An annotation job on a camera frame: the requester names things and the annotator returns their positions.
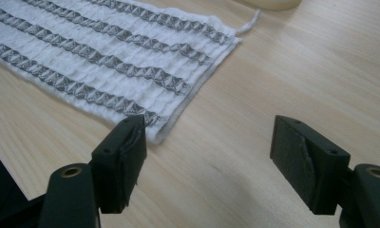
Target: knitted fabric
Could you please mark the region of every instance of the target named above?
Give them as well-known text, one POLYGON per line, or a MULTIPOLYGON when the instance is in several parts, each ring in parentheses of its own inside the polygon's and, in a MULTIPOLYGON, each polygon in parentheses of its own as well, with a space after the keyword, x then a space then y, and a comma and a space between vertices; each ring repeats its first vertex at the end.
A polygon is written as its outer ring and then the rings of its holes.
POLYGON ((240 39, 215 16, 135 1, 0 0, 0 62, 118 123, 144 115, 160 143, 240 39))

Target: wood grain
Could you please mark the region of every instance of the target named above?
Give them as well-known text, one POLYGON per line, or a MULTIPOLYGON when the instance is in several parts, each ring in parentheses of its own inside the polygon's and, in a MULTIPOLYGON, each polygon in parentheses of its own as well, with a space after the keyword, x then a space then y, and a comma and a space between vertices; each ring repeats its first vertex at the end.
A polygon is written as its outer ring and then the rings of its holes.
MULTIPOLYGON (((143 2, 234 28, 256 10, 230 0, 143 2)), ((103 227, 338 227, 338 216, 312 215, 270 160, 274 117, 309 124, 351 153, 351 167, 380 165, 380 1, 263 10, 242 37, 168 138, 148 145, 130 206, 102 215, 103 227)), ((30 199, 55 169, 88 162, 112 127, 0 65, 0 159, 30 199)))

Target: white yarn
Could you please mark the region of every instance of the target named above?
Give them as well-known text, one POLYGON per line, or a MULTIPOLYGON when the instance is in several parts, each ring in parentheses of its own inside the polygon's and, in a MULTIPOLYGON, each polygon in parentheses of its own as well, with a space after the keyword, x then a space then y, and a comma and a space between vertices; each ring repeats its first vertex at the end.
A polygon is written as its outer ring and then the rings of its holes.
POLYGON ((215 16, 111 2, 0 0, 0 62, 115 124, 144 114, 147 139, 160 143, 258 14, 236 31, 215 16))

